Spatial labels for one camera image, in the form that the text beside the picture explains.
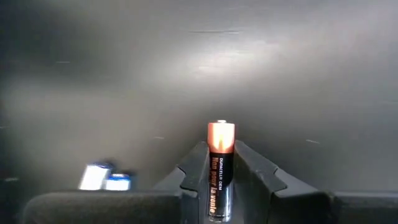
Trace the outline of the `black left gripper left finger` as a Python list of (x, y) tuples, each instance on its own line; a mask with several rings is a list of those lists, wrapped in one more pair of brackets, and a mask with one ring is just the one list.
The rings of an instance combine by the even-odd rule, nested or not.
[(25, 206), (22, 224), (203, 224), (207, 170), (199, 142), (153, 189), (42, 194)]

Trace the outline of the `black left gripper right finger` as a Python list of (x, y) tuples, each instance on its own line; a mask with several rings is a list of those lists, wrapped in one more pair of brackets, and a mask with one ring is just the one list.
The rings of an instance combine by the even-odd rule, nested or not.
[(234, 183), (244, 224), (398, 224), (398, 192), (328, 192), (235, 142)]

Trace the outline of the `black copper Duracell battery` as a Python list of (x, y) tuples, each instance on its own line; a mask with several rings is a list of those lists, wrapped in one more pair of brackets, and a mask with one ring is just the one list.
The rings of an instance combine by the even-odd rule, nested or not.
[(235, 125), (225, 120), (208, 124), (209, 149), (208, 218), (222, 223), (231, 219)]

